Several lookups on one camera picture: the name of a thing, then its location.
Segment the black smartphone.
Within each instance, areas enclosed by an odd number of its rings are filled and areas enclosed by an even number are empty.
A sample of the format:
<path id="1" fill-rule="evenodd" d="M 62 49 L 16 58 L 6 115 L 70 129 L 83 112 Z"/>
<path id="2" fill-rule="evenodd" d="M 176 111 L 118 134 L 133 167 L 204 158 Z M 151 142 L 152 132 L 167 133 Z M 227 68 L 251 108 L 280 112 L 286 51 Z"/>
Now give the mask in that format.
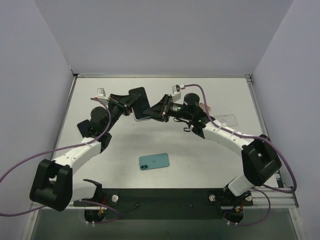
<path id="1" fill-rule="evenodd" d="M 88 119 L 77 124 L 77 128 L 83 138 L 89 138 L 91 131 L 91 124 Z"/>

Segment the phone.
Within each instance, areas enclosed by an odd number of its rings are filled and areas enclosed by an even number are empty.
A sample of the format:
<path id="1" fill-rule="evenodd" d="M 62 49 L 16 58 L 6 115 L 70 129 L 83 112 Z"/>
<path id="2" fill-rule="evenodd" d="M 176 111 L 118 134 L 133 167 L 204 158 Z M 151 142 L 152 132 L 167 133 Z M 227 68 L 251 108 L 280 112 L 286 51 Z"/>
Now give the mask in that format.
<path id="1" fill-rule="evenodd" d="M 211 112 L 211 107 L 206 105 L 205 103 L 199 103 L 199 107 L 204 111 L 204 112 Z"/>
<path id="2" fill-rule="evenodd" d="M 138 94 L 138 99 L 132 105 L 134 119 L 137 122 L 149 120 L 151 117 L 149 115 L 144 114 L 144 111 L 150 108 L 150 103 L 147 97 L 147 93 L 144 87 L 137 87 L 130 89 L 128 93 Z"/>

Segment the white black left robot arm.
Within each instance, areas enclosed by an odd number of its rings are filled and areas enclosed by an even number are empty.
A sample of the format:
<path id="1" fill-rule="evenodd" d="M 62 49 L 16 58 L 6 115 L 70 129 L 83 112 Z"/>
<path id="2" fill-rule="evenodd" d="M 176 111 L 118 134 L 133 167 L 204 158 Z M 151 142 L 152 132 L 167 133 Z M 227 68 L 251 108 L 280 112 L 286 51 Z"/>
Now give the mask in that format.
<path id="1" fill-rule="evenodd" d="M 109 130 L 121 116 L 131 114 L 139 97 L 138 93 L 95 97 L 101 106 L 91 111 L 90 119 L 77 124 L 82 141 L 65 154 L 53 160 L 44 159 L 38 164 L 30 200 L 59 212 L 74 201 L 86 200 L 92 206 L 104 203 L 107 198 L 101 183 L 83 179 L 81 183 L 74 184 L 73 175 L 108 147 L 112 138 Z"/>

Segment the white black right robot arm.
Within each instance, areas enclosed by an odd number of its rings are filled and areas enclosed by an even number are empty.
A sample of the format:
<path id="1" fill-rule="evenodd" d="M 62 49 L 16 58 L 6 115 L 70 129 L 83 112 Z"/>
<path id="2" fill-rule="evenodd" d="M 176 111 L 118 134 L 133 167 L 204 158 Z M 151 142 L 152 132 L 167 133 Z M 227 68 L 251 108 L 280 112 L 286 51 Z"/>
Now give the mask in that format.
<path id="1" fill-rule="evenodd" d="M 242 133 L 222 126 L 214 117 L 207 115 L 199 103 L 200 97 L 195 93 L 188 93 L 182 104 L 173 102 L 173 97 L 166 94 L 143 113 L 159 122 L 168 122 L 169 118 L 185 121 L 195 135 L 238 154 L 242 159 L 243 173 L 226 186 L 235 197 L 253 187 L 262 186 L 280 169 L 282 163 L 276 151 L 267 143 L 265 135 L 261 136 L 261 140 L 245 138 Z"/>

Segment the teal smartphone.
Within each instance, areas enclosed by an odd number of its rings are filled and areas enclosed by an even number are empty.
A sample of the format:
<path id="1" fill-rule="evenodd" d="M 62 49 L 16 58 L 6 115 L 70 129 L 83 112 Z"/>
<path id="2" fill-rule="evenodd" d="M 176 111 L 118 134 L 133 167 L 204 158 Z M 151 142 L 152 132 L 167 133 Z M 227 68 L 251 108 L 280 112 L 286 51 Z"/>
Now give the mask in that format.
<path id="1" fill-rule="evenodd" d="M 139 169 L 141 171 L 166 168 L 170 166 L 170 160 L 167 153 L 140 156 Z"/>

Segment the clear phone case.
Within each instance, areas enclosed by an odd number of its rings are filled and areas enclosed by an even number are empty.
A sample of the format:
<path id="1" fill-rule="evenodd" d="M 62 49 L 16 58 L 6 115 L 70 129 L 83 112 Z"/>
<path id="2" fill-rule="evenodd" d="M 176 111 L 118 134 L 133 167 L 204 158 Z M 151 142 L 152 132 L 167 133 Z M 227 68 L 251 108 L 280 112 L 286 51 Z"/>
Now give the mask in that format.
<path id="1" fill-rule="evenodd" d="M 215 118 L 223 125 L 227 127 L 236 127 L 238 126 L 237 118 L 234 114 L 223 114 L 216 115 Z"/>

